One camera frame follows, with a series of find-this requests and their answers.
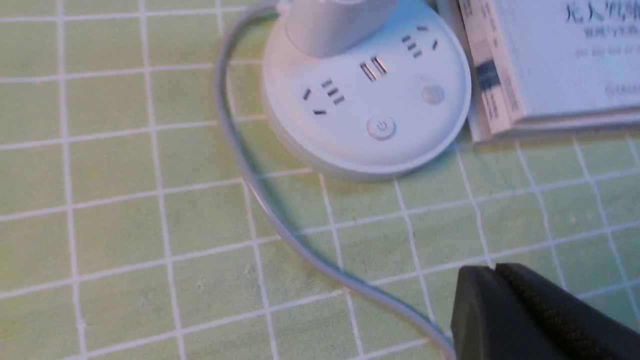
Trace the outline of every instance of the power strip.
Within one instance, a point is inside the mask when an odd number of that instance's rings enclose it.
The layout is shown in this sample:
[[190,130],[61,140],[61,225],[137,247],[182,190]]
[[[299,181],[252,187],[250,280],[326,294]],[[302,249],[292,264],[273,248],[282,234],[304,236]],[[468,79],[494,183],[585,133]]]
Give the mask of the power strip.
[[400,0],[386,23],[333,56],[312,57],[283,14],[263,59],[271,127],[302,162],[355,181],[403,176],[441,154],[471,100],[467,57],[423,0]]

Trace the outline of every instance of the power button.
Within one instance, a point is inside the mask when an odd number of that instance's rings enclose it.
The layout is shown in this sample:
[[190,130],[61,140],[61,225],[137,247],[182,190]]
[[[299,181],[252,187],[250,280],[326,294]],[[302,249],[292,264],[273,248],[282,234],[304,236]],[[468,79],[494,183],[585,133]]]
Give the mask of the power button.
[[374,115],[367,122],[367,131],[378,141],[389,140],[396,133],[396,123],[388,116]]

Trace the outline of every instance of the power cord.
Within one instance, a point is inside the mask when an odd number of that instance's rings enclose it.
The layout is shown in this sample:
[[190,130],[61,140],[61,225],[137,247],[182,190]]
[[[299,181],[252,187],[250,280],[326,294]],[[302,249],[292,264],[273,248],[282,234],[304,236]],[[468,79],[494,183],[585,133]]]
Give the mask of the power cord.
[[297,253],[307,264],[315,268],[323,275],[330,279],[340,283],[341,285],[349,288],[351,291],[369,299],[378,305],[389,309],[395,314],[404,318],[407,322],[412,323],[420,331],[422,331],[435,345],[440,348],[446,360],[455,360],[456,351],[453,344],[449,341],[447,336],[443,334],[440,329],[433,323],[431,323],[426,317],[416,311],[414,308],[397,300],[392,295],[385,293],[384,291],[377,289],[373,286],[366,284],[365,282],[353,277],[345,272],[340,271],[336,266],[325,262],[323,259],[316,256],[311,250],[300,242],[295,235],[287,228],[285,223],[276,214],[271,207],[268,198],[265,196],[265,191],[255,175],[252,166],[246,159],[243,151],[243,145],[236,134],[234,122],[231,119],[231,115],[228,108],[226,98],[226,78],[227,67],[231,52],[235,46],[235,37],[241,32],[241,30],[249,25],[253,20],[267,15],[279,14],[279,9],[287,8],[287,2],[280,2],[277,0],[263,0],[262,2],[249,7],[241,16],[237,18],[233,26],[225,34],[220,47],[220,53],[218,55],[218,61],[214,69],[213,78],[213,101],[216,105],[216,111],[218,113],[218,122],[220,128],[224,134],[227,146],[233,154],[237,166],[240,169],[242,178],[244,179],[247,187],[251,190],[255,198],[257,199],[260,207],[265,215],[268,217],[269,223],[278,235],[283,239],[288,246]]

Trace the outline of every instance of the table surface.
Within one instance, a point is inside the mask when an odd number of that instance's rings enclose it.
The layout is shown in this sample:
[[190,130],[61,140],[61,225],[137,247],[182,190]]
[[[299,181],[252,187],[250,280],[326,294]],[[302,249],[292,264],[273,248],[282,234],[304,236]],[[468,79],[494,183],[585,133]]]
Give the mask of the table surface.
[[[240,180],[209,83],[250,2],[0,2],[3,359],[439,358],[306,267]],[[398,181],[325,177],[264,117],[272,25],[244,35],[230,100],[279,208],[320,255],[445,331],[458,269],[507,261],[640,329],[640,138],[474,149],[465,131]]]

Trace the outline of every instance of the usb port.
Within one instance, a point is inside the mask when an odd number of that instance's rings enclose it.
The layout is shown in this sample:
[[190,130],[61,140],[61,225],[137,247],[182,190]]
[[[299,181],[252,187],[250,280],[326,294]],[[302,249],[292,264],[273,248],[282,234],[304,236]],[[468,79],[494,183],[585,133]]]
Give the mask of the usb port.
[[371,71],[371,68],[367,65],[367,63],[361,63],[360,68],[371,82],[377,80],[376,76],[373,74],[373,71]]
[[382,64],[382,61],[380,61],[379,57],[374,56],[371,58],[371,61],[373,62],[373,65],[376,67],[376,69],[380,72],[380,74],[387,74],[387,68],[384,64]]

